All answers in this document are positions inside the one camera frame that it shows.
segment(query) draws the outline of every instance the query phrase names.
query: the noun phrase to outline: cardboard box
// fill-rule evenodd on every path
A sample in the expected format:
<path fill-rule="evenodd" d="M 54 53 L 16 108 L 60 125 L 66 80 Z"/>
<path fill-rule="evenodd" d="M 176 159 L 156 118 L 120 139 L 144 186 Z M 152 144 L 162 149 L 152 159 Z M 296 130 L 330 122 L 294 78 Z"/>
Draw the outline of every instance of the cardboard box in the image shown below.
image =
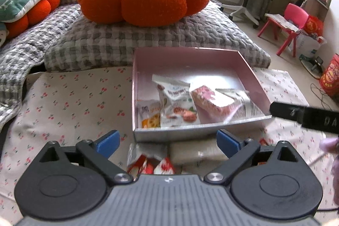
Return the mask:
<path fill-rule="evenodd" d="M 199 112 L 201 125 L 162 128 L 138 128 L 137 100 L 159 99 L 152 75 L 171 77 L 211 88 L 248 90 L 251 100 L 265 114 L 263 117 L 210 123 Z M 242 55 L 235 50 L 189 47 L 142 47 L 134 52 L 132 80 L 132 126 L 137 142 L 167 142 L 201 139 L 226 129 L 233 134 L 263 128 L 271 120 L 270 101 Z"/>

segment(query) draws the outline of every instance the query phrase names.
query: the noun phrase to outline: small pink chair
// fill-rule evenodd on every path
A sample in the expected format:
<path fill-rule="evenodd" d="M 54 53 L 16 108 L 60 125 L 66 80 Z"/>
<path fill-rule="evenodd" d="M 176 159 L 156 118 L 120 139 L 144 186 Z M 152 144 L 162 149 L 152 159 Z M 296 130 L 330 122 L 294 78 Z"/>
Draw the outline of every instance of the small pink chair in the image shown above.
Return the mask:
<path fill-rule="evenodd" d="M 305 10 L 303 10 L 299 6 L 296 6 L 296 5 L 292 4 L 292 3 L 289 3 L 287 5 L 287 7 L 286 7 L 286 10 L 285 10 L 285 13 L 284 13 L 284 18 L 287 21 L 292 21 L 293 24 L 295 26 L 297 26 L 299 29 L 303 29 L 305 24 L 306 24 L 306 22 L 307 22 L 308 14 L 306 13 Z M 281 29 L 283 29 L 284 31 L 286 31 L 289 34 L 289 36 L 285 40 L 284 44 L 277 51 L 277 55 L 280 56 L 280 54 L 284 51 L 286 46 L 288 46 L 291 43 L 291 41 L 293 40 L 293 57 L 295 57 L 296 56 L 296 37 L 298 36 L 299 33 L 298 32 L 294 32 L 291 29 L 283 27 L 281 24 L 276 22 L 274 19 L 268 17 L 268 20 L 267 20 L 266 24 L 264 25 L 264 27 L 258 33 L 258 37 L 261 36 L 262 32 L 264 32 L 264 30 L 266 29 L 266 27 L 270 23 L 274 24 L 273 25 L 273 32 L 274 32 L 274 39 L 275 40 L 278 39 L 278 29 L 277 29 L 277 26 L 280 27 Z"/>

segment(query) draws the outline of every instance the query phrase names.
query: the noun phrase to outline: human hand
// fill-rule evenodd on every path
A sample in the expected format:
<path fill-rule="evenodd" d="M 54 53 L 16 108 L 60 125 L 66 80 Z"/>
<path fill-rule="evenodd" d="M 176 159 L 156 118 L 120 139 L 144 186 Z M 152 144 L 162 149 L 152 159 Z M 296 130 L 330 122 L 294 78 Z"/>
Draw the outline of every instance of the human hand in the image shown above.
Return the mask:
<path fill-rule="evenodd" d="M 338 154 L 337 144 L 339 137 L 326 138 L 320 142 L 319 148 L 327 153 Z M 333 201 L 339 205 L 339 157 L 337 156 L 333 162 L 331 174 L 333 175 Z"/>

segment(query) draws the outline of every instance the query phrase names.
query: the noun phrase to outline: bed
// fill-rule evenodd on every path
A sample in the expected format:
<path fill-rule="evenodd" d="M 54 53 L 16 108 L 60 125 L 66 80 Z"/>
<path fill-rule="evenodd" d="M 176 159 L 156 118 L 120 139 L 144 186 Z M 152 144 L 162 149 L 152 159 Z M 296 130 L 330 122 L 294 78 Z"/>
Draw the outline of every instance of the bed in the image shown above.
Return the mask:
<path fill-rule="evenodd" d="M 128 66 L 133 50 L 143 46 L 234 49 L 250 66 L 267 68 L 271 62 L 269 54 L 212 2 L 196 15 L 160 28 L 125 22 L 97 25 L 82 15 L 76 0 L 63 0 L 63 4 L 0 48 L 0 129 L 18 114 L 29 71 L 42 64 L 49 72 Z"/>
<path fill-rule="evenodd" d="M 254 68 L 271 101 L 307 105 L 302 93 L 285 71 Z M 37 73 L 27 78 L 28 93 L 11 124 L 1 155 L 0 216 L 15 223 L 21 217 L 14 201 L 15 184 L 47 141 L 74 145 L 82 139 L 95 140 L 111 129 L 120 132 L 120 148 L 110 160 L 126 169 L 128 148 L 133 142 L 131 122 L 131 67 L 108 67 L 65 73 Z M 294 122 L 275 119 L 265 129 L 243 138 L 264 138 L 274 144 L 288 140 L 320 180 L 324 196 L 321 208 L 333 207 L 333 156 L 319 150 L 324 133 L 301 129 Z M 188 164 L 185 170 L 203 175 L 215 163 Z M 318 213 L 327 221 L 336 213 Z"/>

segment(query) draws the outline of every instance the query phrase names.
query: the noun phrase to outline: cable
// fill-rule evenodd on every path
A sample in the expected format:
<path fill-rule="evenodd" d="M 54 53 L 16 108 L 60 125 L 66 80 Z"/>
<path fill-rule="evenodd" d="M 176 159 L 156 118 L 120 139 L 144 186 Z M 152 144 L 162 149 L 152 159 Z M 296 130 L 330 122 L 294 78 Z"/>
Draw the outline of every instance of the cable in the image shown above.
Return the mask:
<path fill-rule="evenodd" d="M 318 209 L 317 212 L 335 212 L 339 211 L 339 208 L 331 208 L 331 209 Z"/>
<path fill-rule="evenodd" d="M 311 83 L 310 89 L 311 89 L 312 93 L 313 93 L 313 94 L 321 101 L 321 105 L 322 105 L 322 107 L 323 107 L 324 109 L 332 110 L 332 108 L 331 108 L 327 103 L 325 103 L 324 100 L 323 100 L 324 97 L 329 97 L 329 96 L 325 93 L 325 91 L 324 91 L 322 88 L 320 89 L 320 88 L 318 88 L 314 83 Z M 320 92 L 321 98 L 313 91 L 313 89 L 318 90 L 318 91 Z"/>

